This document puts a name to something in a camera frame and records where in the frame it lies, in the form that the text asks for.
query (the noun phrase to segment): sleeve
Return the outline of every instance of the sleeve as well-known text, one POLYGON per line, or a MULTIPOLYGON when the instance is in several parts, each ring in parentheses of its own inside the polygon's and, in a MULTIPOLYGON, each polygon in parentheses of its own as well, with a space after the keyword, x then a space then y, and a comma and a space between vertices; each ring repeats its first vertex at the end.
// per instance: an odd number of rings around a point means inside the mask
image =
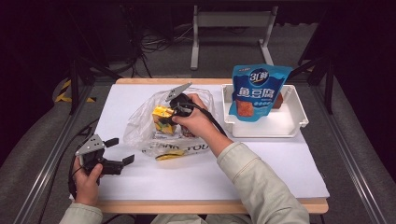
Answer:
POLYGON ((242 143, 232 143, 218 157, 233 181, 253 223, 309 223, 306 209, 272 168, 242 143))
POLYGON ((61 224, 99 224, 102 222, 103 214, 99 208, 82 203, 72 203, 64 213, 61 224))

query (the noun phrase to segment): plastic tray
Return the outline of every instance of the plastic tray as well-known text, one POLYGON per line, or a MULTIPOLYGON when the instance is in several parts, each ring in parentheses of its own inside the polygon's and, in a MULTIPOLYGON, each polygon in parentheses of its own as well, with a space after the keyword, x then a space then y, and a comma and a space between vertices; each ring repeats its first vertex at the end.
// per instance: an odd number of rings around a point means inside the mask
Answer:
POLYGON ((301 127, 309 123, 293 85, 282 87, 282 106, 272 109, 268 116, 261 117, 256 122, 241 121, 235 115, 229 115, 233 101, 233 85, 223 84, 221 87, 224 128, 234 137, 294 137, 301 127))

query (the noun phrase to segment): white paper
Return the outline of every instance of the white paper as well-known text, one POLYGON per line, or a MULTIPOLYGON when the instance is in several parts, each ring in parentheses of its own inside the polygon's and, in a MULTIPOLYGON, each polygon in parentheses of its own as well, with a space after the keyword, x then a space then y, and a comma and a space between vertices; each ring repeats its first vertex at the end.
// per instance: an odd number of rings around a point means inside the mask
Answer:
MULTIPOLYGON (((128 118, 136 109, 155 92, 171 90, 176 86, 178 85, 112 86, 96 133, 104 141, 115 137, 120 139, 118 145, 106 149, 106 159, 120 161, 132 154, 135 154, 135 158, 134 163, 124 167, 121 175, 105 175, 101 179, 100 200, 239 200, 232 182, 220 170, 210 151, 168 161, 155 161, 122 142, 128 118)), ((192 84, 192 87, 212 93, 218 122, 224 125, 220 85, 192 84)), ((329 197, 301 132, 293 138, 233 140, 246 143, 270 164, 296 198, 329 197)))

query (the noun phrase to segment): yellow object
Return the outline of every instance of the yellow object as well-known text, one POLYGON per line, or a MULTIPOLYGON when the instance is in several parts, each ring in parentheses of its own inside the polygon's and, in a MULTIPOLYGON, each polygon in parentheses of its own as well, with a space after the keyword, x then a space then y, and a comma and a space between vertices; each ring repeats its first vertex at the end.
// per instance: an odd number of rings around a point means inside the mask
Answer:
POLYGON ((173 149, 173 150, 167 151, 166 154, 163 154, 161 156, 156 157, 155 160, 156 161, 170 160, 170 159, 173 159, 173 158, 182 157, 183 155, 184 155, 184 150, 182 150, 182 149, 173 149))
POLYGON ((173 112, 173 109, 163 105, 157 105, 154 108, 152 111, 152 118, 157 131, 171 135, 175 133, 176 125, 170 125, 166 122, 166 119, 169 119, 173 112))

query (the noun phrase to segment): right hand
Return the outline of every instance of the right hand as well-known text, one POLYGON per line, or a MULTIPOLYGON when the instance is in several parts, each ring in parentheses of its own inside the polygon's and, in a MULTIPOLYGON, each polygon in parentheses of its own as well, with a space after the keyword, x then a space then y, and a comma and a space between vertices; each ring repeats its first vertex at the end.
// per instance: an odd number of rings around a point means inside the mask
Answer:
MULTIPOLYGON (((192 99, 194 103, 200 106, 202 109, 207 110, 204 102, 199 98, 198 94, 188 94, 189 98, 192 99)), ((204 115, 199 109, 194 108, 192 113, 186 117, 174 116, 172 117, 172 121, 178 123, 180 125, 185 126, 197 137, 206 138, 212 132, 218 132, 213 123, 209 120, 209 118, 204 115)))

